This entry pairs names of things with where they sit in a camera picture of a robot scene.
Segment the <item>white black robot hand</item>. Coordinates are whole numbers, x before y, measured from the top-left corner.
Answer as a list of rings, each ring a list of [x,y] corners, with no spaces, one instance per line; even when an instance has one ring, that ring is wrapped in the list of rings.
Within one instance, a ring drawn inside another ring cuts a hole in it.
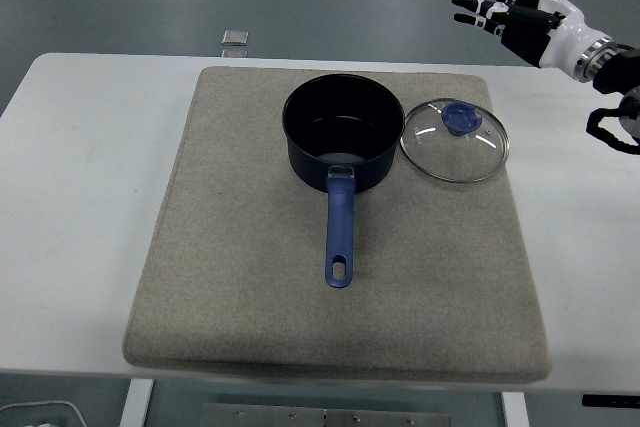
[[[558,68],[574,77],[587,54],[611,41],[589,27],[582,11],[568,0],[452,0],[454,15],[500,39],[518,58],[538,68]]]

